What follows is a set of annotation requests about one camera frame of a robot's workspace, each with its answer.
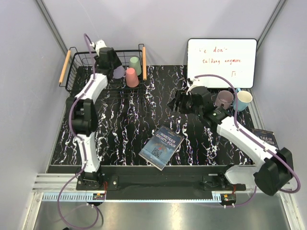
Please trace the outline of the purple plastic cup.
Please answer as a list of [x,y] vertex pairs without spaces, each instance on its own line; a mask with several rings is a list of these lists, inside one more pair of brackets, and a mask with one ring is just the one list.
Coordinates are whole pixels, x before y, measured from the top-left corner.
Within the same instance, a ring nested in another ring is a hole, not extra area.
[[114,79],[121,79],[125,75],[125,68],[123,66],[119,66],[116,69],[114,69],[113,72],[113,78]]

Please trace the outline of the pink ceramic mug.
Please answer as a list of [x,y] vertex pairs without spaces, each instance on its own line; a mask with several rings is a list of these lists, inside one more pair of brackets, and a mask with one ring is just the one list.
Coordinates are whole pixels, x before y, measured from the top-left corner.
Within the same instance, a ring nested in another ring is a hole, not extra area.
[[234,100],[234,95],[230,91],[220,91],[215,99],[215,106],[222,107],[227,110]]

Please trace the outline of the light blue mug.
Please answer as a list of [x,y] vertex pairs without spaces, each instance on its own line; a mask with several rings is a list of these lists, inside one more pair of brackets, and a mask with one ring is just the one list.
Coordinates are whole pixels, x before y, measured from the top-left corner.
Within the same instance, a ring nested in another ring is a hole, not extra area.
[[236,109],[237,106],[237,110],[241,112],[245,110],[248,107],[248,105],[252,102],[253,96],[251,93],[241,90],[240,88],[236,89],[236,95],[238,101],[236,102],[236,100],[234,99],[233,108]]

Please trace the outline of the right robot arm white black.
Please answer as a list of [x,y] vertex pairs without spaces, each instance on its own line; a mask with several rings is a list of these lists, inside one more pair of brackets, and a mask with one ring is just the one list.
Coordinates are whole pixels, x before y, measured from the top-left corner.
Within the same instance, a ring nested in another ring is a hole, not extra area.
[[254,185],[272,196],[294,177],[290,150],[277,149],[240,125],[227,110],[215,106],[211,93],[198,81],[194,81],[187,90],[177,90],[168,107],[181,114],[194,114],[205,127],[215,129],[253,161],[253,165],[229,166],[220,173],[220,188],[228,190],[235,184]]

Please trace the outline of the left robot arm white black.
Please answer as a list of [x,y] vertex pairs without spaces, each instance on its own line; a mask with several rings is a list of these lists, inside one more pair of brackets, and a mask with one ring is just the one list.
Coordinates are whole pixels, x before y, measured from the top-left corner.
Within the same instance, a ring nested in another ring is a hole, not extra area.
[[107,47],[100,39],[92,42],[88,35],[84,36],[89,50],[94,49],[98,59],[91,53],[92,74],[84,88],[74,97],[66,100],[70,107],[69,128],[77,140],[82,159],[82,167],[76,173],[79,186],[87,190],[98,190],[106,185],[100,169],[100,161],[95,149],[95,132],[98,128],[98,117],[95,102],[100,93],[113,79],[121,79],[125,75],[116,51]]

